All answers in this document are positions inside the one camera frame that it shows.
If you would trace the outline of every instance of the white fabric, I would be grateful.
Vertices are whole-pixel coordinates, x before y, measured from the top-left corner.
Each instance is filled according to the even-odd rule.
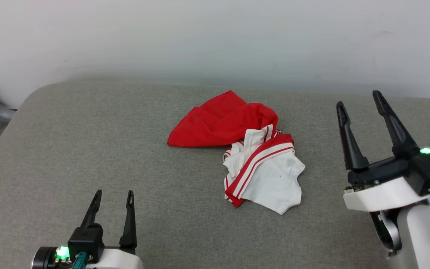
[[[272,133],[271,125],[261,130],[246,130],[243,143],[233,143],[232,148],[225,152],[223,164],[228,169],[228,175],[224,178],[225,189],[234,182],[256,149],[271,138]],[[258,152],[251,163],[249,165],[253,171],[245,171],[244,180],[238,183],[234,196],[254,201],[280,215],[291,206],[300,204],[302,191],[297,177],[305,165],[295,156],[292,143],[274,145]]]

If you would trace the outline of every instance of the green led indicator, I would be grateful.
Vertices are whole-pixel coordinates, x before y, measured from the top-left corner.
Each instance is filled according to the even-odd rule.
[[[422,154],[430,154],[430,147],[421,148],[420,153],[422,153]]]
[[[58,259],[67,259],[69,257],[69,248],[61,246],[56,250],[56,256]]]

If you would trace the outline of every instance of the gray table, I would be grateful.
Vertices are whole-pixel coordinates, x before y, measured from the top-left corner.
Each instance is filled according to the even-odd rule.
[[[306,164],[302,202],[280,216],[224,200],[225,148],[166,145],[193,106],[227,90],[85,82],[32,94],[0,138],[0,268],[29,268],[40,246],[65,244],[97,189],[106,245],[117,245],[134,191],[136,252],[148,269],[385,268],[369,214],[343,202],[335,111],[343,100],[361,150],[381,160],[392,153],[372,99],[234,89],[278,113]],[[430,145],[430,99],[385,95],[419,145]]]

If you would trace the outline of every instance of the white wall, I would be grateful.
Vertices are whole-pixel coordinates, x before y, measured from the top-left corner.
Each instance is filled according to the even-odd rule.
[[[0,100],[151,80],[430,97],[426,0],[0,0]]]

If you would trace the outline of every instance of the teal cable connector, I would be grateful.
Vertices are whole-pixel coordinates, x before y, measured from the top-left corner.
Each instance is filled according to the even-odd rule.
[[[72,269],[85,269],[87,261],[89,261],[89,255],[87,255],[86,252],[80,252],[77,254],[77,258],[75,258],[75,261],[72,264]]]

